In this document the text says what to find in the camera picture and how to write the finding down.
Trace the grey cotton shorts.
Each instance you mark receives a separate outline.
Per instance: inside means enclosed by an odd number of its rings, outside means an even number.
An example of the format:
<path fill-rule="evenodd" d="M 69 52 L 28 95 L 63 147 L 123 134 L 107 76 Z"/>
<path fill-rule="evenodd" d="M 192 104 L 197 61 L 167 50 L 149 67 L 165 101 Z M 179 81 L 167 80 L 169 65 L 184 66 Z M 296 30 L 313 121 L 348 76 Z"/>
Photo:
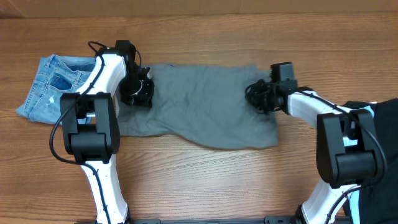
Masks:
<path fill-rule="evenodd" d="M 255 65 L 153 64 L 152 108 L 119 103 L 118 123 L 123 136 L 176 134 L 206 147 L 265 148 L 279 143 L 273 114 L 258 112 L 245 99 L 245 89 L 268 70 Z"/>

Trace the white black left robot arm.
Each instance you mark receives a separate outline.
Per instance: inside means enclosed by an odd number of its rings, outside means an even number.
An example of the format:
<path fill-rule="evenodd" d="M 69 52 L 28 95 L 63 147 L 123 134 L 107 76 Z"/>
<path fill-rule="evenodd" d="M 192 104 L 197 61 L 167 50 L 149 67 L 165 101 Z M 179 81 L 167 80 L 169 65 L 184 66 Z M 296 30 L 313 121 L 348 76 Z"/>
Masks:
<path fill-rule="evenodd" d="M 95 50 L 95 67 L 74 93 L 60 98 L 61 115 L 55 127 L 62 127 L 65 150 L 90 184 L 96 205 L 95 223 L 131 223 L 116 168 L 121 134 L 113 97 L 119 93 L 128 106 L 151 108 L 154 82 L 149 67 L 142 67 L 141 55 L 129 40 L 103 44 Z"/>

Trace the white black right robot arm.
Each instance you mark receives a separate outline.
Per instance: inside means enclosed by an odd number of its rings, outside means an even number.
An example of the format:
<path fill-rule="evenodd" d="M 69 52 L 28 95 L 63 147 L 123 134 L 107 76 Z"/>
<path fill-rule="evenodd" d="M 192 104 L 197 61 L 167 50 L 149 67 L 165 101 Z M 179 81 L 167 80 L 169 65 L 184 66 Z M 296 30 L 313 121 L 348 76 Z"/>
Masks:
<path fill-rule="evenodd" d="M 284 223 L 337 223 L 336 214 L 350 194 L 380 183 L 387 160 L 376 137 L 373 115 L 320 97 L 295 80 L 258 80 L 245 99 L 261 113 L 283 111 L 316 129 L 316 165 L 320 179 L 311 196 Z"/>

